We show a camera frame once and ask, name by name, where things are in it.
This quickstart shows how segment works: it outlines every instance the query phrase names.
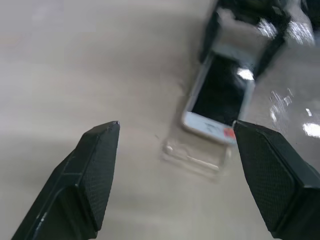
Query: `phone screen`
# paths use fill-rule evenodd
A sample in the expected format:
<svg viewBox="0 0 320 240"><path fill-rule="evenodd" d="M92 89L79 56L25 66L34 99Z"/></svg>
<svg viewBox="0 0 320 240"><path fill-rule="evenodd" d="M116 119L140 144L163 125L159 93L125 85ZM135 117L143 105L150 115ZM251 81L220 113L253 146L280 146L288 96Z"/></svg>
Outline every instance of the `phone screen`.
<svg viewBox="0 0 320 240"><path fill-rule="evenodd" d="M192 112L232 126L239 117L248 84L237 77L240 67L236 60L216 55Z"/></svg>

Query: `table surface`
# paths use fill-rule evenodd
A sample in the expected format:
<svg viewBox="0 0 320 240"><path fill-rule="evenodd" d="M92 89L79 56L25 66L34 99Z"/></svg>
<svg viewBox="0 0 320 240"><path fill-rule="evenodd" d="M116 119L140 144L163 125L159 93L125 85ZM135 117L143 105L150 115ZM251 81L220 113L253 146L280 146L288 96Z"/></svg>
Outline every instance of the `table surface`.
<svg viewBox="0 0 320 240"><path fill-rule="evenodd" d="M236 149L217 181L159 157L184 86L194 76L209 5L16 0L1 8L1 239L12 237L82 133L113 120L121 130L99 240L272 239ZM256 87L248 120L274 127L269 96L274 91L286 97L287 88L293 91L288 107L316 114L318 56L318 49L286 50ZM319 164L319 139L306 138L292 119L295 111L289 113L290 142Z"/></svg>

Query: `textured gripper pad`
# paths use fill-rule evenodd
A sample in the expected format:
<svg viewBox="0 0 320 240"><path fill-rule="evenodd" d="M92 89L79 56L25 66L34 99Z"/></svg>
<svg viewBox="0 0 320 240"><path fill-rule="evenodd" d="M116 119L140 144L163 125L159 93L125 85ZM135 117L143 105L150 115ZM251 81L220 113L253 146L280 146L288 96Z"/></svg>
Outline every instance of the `textured gripper pad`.
<svg viewBox="0 0 320 240"><path fill-rule="evenodd" d="M114 122L98 136L96 147L80 183L97 231L102 227L114 178L119 129L119 123Z"/></svg>
<svg viewBox="0 0 320 240"><path fill-rule="evenodd" d="M264 135L279 133L241 122L234 132L245 179L268 230L275 231L295 194L294 178Z"/></svg>

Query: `white smartphone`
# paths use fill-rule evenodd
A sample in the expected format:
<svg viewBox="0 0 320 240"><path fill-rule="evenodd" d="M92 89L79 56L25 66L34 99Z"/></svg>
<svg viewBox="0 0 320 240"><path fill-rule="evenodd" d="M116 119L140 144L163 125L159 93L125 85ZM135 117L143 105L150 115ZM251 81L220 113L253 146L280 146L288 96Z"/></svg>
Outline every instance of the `white smartphone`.
<svg viewBox="0 0 320 240"><path fill-rule="evenodd" d="M236 143L233 123L243 119L255 87L248 59L232 47L210 53L182 115L185 128L224 144Z"/></svg>

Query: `smartphone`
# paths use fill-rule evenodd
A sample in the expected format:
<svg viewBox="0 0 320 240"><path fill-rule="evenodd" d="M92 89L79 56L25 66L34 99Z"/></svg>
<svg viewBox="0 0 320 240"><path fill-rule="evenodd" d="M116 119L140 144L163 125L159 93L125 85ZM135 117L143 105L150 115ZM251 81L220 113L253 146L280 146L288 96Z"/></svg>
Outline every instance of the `smartphone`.
<svg viewBox="0 0 320 240"><path fill-rule="evenodd" d="M210 53L183 111L185 128L224 144L236 143L233 123L244 117L255 86L251 67L239 56Z"/></svg>

